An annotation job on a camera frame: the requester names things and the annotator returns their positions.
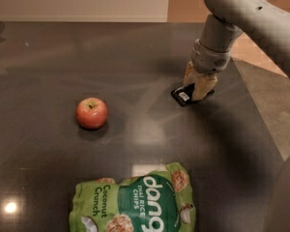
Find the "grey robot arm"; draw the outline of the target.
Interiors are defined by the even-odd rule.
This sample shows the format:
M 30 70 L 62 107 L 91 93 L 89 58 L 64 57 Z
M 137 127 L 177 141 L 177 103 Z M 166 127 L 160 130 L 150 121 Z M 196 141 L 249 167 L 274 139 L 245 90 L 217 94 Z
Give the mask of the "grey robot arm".
M 211 12 L 195 41 L 183 84 L 191 99 L 203 100 L 226 68 L 237 38 L 247 34 L 290 78 L 290 14 L 268 0 L 204 0 Z M 264 232 L 290 232 L 290 157 L 282 166 L 270 199 Z

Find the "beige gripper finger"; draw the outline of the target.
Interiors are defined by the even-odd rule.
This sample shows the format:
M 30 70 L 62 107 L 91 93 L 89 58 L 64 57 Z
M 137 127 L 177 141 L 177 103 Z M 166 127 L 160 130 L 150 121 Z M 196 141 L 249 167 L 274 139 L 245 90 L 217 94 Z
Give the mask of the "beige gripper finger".
M 190 86 L 193 84 L 196 86 L 199 82 L 199 72 L 194 68 L 194 65 L 192 64 L 191 61 L 188 62 L 186 66 L 186 71 L 183 79 L 183 85 L 185 87 Z
M 196 74 L 193 77 L 194 90 L 192 92 L 192 100 L 194 102 L 203 100 L 214 89 L 217 82 L 218 78 L 215 73 Z

